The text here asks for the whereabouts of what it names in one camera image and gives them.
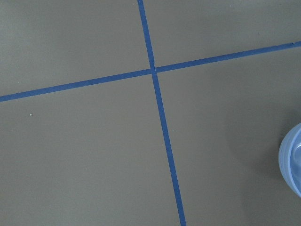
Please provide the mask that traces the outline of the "blue plastic bowl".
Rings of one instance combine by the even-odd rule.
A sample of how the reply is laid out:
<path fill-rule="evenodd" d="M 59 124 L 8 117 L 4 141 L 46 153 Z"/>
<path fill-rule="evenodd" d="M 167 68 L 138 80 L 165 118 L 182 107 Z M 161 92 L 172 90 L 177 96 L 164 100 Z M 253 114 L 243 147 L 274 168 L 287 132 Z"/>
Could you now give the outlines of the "blue plastic bowl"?
<path fill-rule="evenodd" d="M 281 142 L 278 153 L 280 172 L 290 189 L 301 197 L 301 124 L 293 127 Z"/>

